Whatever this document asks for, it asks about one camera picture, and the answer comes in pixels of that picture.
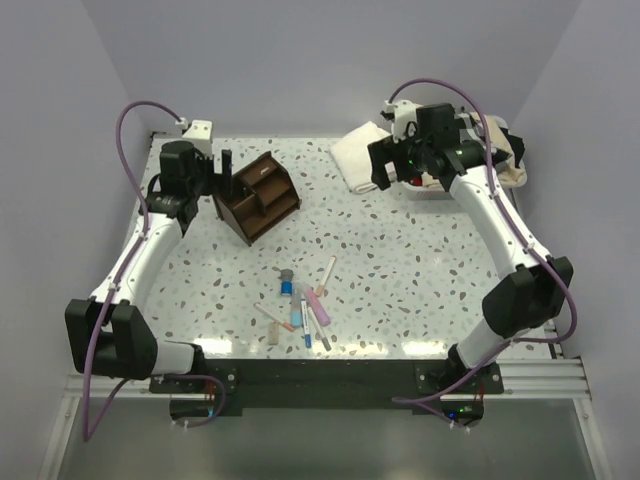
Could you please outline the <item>brown wooden desk organizer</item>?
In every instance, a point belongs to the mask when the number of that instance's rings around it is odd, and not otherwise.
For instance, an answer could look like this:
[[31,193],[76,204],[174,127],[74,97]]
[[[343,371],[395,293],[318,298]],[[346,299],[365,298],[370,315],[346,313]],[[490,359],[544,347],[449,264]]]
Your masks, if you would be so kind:
[[218,218],[248,246],[301,207],[291,176],[271,151],[233,172],[233,192],[213,195]]

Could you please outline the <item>blue grey correction bottle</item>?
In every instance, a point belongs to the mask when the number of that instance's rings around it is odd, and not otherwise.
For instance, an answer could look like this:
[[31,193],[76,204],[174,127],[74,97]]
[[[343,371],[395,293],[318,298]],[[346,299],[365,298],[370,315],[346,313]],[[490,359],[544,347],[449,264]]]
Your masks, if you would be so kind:
[[293,293],[293,277],[294,272],[291,269],[282,269],[280,271],[280,294],[282,296],[291,296]]

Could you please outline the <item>white pen orange cap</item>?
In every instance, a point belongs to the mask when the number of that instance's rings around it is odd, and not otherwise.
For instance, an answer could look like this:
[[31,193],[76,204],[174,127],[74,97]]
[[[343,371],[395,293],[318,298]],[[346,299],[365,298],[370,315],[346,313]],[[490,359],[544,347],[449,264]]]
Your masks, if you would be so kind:
[[324,270],[323,276],[319,282],[319,285],[317,286],[316,290],[315,290],[315,294],[317,296],[321,296],[325,290],[326,284],[329,280],[330,274],[332,272],[332,269],[335,265],[335,262],[337,260],[337,256],[336,255],[332,255],[327,263],[327,266]]

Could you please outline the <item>pink highlighter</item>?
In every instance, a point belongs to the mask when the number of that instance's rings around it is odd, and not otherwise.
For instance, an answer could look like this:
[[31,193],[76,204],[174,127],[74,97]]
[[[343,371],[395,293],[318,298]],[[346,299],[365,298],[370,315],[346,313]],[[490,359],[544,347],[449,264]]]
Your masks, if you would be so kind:
[[319,300],[319,297],[315,294],[315,292],[309,286],[305,286],[303,288],[303,294],[305,296],[305,299],[308,305],[311,307],[318,323],[321,326],[328,326],[331,323],[331,320],[326,310],[322,306]]

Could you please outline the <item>white pen orange tip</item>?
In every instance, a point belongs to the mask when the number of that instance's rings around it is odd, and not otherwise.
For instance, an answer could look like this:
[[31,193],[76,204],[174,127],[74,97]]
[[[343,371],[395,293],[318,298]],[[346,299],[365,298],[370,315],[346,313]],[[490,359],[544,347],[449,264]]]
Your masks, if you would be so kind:
[[275,314],[271,313],[260,302],[255,302],[254,303],[254,308],[257,311],[259,311],[260,313],[262,313],[264,316],[266,316],[268,319],[272,320],[277,325],[279,325],[280,327],[284,328],[285,330],[287,330],[289,332],[294,332],[295,331],[295,328],[290,323],[280,319],[278,316],[276,316]]

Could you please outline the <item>grey white pen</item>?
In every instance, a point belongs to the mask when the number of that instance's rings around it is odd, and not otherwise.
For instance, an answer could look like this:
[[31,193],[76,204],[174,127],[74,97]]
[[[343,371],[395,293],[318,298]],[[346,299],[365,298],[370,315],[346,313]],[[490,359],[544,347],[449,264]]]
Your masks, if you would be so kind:
[[320,323],[319,323],[319,321],[318,321],[318,319],[317,319],[317,317],[316,317],[316,315],[315,315],[315,313],[314,313],[314,311],[313,311],[313,309],[311,307],[308,308],[308,313],[309,313],[310,318],[312,320],[312,323],[313,323],[313,325],[314,325],[314,327],[316,329],[316,332],[320,336],[320,340],[321,340],[321,343],[322,343],[324,349],[327,352],[329,352],[331,350],[331,344],[330,344],[329,339],[327,338],[327,336],[326,336],[326,334],[324,332],[323,327],[320,325]]

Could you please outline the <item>blue white marker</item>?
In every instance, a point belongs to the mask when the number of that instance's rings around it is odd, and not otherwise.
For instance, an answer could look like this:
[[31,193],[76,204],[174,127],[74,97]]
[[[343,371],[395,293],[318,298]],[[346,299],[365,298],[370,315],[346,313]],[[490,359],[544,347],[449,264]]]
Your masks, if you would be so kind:
[[311,337],[310,326],[309,326],[308,305],[307,305],[307,301],[304,298],[300,300],[300,310],[301,310],[302,328],[303,328],[305,346],[306,348],[311,349],[312,337]]

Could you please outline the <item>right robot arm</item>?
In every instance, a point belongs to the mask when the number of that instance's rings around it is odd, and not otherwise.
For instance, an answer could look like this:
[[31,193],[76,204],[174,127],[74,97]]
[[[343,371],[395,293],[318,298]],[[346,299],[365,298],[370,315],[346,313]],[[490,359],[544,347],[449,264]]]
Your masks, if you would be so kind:
[[372,182],[386,190],[393,180],[409,182],[421,174],[437,180],[469,215],[498,274],[482,300],[480,323],[450,348],[438,380],[441,394],[466,393],[480,382],[480,369],[560,313],[569,301],[573,266],[540,246],[504,199],[494,168],[498,149],[483,115],[408,100],[386,102],[381,114],[391,133],[368,146]]

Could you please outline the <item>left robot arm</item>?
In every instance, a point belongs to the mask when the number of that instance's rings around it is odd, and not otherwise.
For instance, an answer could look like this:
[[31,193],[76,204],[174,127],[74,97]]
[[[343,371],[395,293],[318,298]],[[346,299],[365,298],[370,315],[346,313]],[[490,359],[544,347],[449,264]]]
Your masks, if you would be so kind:
[[78,372],[133,380],[172,374],[183,391],[196,392],[207,380],[200,348],[157,339],[144,308],[162,266],[195,219],[199,199],[230,187],[232,153],[222,150],[216,165],[192,142],[177,140],[161,147],[159,162],[124,251],[88,298],[69,302],[65,322]]

